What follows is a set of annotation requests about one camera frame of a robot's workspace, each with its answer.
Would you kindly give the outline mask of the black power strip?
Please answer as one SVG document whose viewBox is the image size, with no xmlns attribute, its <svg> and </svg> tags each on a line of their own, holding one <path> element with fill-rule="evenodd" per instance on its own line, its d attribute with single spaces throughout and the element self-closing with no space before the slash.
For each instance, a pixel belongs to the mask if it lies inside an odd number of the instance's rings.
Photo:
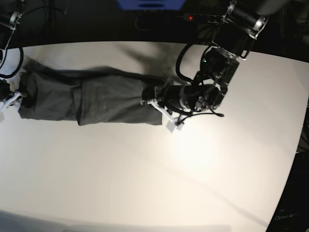
<svg viewBox="0 0 309 232">
<path fill-rule="evenodd" d="M 184 14 L 183 19 L 189 22 L 219 24 L 222 21 L 221 15 L 212 14 Z"/>
</svg>

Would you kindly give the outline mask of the dark grey T-shirt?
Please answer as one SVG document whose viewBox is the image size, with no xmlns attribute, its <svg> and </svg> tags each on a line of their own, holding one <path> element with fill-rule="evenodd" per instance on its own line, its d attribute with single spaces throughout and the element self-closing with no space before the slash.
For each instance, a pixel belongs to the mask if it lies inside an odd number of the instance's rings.
<svg viewBox="0 0 309 232">
<path fill-rule="evenodd" d="M 162 114 L 141 105 L 145 90 L 165 80 L 111 67 L 55 70 L 36 61 L 25 66 L 19 90 L 26 94 L 18 113 L 22 119 L 161 125 Z"/>
</svg>

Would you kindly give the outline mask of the blue plastic box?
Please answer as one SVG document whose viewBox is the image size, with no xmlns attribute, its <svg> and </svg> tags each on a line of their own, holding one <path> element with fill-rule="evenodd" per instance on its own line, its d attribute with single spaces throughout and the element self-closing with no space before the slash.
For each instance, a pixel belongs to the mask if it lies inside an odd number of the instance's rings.
<svg viewBox="0 0 309 232">
<path fill-rule="evenodd" d="M 123 10 L 180 10 L 185 0 L 118 0 Z"/>
</svg>

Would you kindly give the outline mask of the black OpenArm case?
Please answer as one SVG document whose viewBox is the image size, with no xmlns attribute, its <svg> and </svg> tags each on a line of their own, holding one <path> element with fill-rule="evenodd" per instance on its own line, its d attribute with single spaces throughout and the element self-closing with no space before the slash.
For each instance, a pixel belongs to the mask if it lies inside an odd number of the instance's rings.
<svg viewBox="0 0 309 232">
<path fill-rule="evenodd" d="M 267 232 L 309 230 L 309 153 L 295 155 L 286 185 Z"/>
</svg>

